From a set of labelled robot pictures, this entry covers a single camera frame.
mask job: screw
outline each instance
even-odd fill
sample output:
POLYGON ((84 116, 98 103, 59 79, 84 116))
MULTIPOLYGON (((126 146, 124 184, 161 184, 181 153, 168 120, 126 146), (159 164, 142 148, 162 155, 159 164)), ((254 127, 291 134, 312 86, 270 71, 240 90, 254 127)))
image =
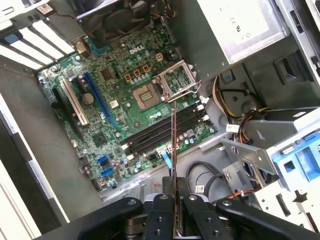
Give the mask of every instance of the screw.
POLYGON ((128 201, 128 205, 135 205, 136 203, 137 203, 136 200, 133 200, 133 199, 128 201))
POLYGON ((192 195, 189 197, 189 199, 193 201, 193 200, 197 200, 198 198, 196 196, 192 195))
POLYGON ((166 200, 168 199, 168 196, 167 195, 162 195, 161 197, 159 197, 161 200, 166 200))
POLYGON ((222 204, 225 205, 225 206, 231 206, 232 205, 232 203, 230 201, 228 201, 228 200, 223 201, 222 204))

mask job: mounting hole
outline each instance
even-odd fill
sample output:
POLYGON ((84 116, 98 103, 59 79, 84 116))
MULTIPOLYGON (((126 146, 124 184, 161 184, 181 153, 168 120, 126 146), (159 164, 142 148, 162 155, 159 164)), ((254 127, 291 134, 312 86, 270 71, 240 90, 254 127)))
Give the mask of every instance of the mounting hole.
POLYGON ((160 229, 155 230, 154 235, 160 236, 160 229))
POLYGON ((215 235, 216 237, 220 236, 220 232, 218 230, 214 230, 212 234, 215 235))

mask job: pci slot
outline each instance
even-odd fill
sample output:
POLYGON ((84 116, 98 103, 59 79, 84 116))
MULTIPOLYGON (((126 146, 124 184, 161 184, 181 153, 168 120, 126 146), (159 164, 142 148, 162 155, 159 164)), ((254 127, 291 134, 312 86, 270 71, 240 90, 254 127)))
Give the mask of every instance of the pci slot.
POLYGON ((77 115, 80 123, 82 126, 85 126, 87 124, 89 124, 88 118, 82 108, 82 106, 80 105, 75 92, 72 90, 71 85, 68 81, 66 81, 65 79, 60 81, 61 87, 65 93, 65 95, 67 96, 67 98, 69 99, 73 110, 75 112, 75 114, 77 115))
POLYGON ((111 124, 116 128, 117 124, 113 120, 111 113, 109 112, 109 109, 108 109, 107 105, 105 104, 105 101, 101 97, 97 86, 95 85, 92 77, 90 76, 90 74, 88 72, 86 72, 84 74, 84 79, 85 79, 86 83, 89 85, 89 87, 91 89, 91 93, 93 94, 94 99, 98 102, 105 118, 108 119, 111 122, 111 124))

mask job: label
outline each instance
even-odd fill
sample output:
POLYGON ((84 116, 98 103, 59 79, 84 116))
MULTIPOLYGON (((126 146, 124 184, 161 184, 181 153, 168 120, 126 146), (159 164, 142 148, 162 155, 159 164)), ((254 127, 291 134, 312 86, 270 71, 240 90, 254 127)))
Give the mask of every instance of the label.
POLYGON ((293 117, 294 117, 294 118, 298 118, 298 117, 300 117, 300 116, 302 116, 302 115, 304 115, 304 114, 306 114, 306 113, 307 113, 306 111, 301 111, 301 112, 293 115, 293 117))
POLYGON ((225 127, 225 131, 228 133, 237 134, 239 132, 240 125, 236 124, 227 124, 225 127))
POLYGON ((53 11, 54 9, 52 7, 50 7, 48 4, 44 4, 40 7, 37 7, 37 9, 39 10, 40 13, 42 13, 43 15, 47 15, 48 13, 50 13, 51 11, 53 11))
POLYGON ((257 0, 198 2, 220 44, 241 45, 269 30, 257 0))
POLYGON ((129 53, 132 55, 132 54, 135 54, 135 53, 137 53, 137 52, 139 52, 139 51, 141 51, 143 49, 145 49, 145 47, 140 45, 140 46, 137 46, 137 47, 129 50, 129 53))
POLYGON ((114 101, 112 101, 112 102, 110 102, 110 106, 111 106, 111 108, 116 108, 116 107, 118 107, 119 106, 119 103, 118 103, 118 101, 117 100, 114 100, 114 101))

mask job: metal bracket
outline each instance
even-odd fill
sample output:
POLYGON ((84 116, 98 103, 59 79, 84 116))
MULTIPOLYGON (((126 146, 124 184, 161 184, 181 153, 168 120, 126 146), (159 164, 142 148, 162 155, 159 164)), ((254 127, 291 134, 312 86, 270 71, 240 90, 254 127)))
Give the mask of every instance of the metal bracket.
POLYGON ((155 79, 153 80, 153 83, 158 83, 162 89, 163 89, 163 94, 162 96, 165 98, 165 100, 170 103, 173 102, 189 93, 196 94, 201 86, 201 81, 196 82, 196 71, 192 71, 194 66, 187 64, 184 60, 179 61, 175 65, 167 68, 165 71, 161 72, 157 76, 155 76, 155 79), (171 88, 168 85, 166 75, 168 73, 174 72, 176 69, 183 67, 183 70, 185 71, 190 84, 187 86, 180 88, 179 91, 174 93, 171 88))

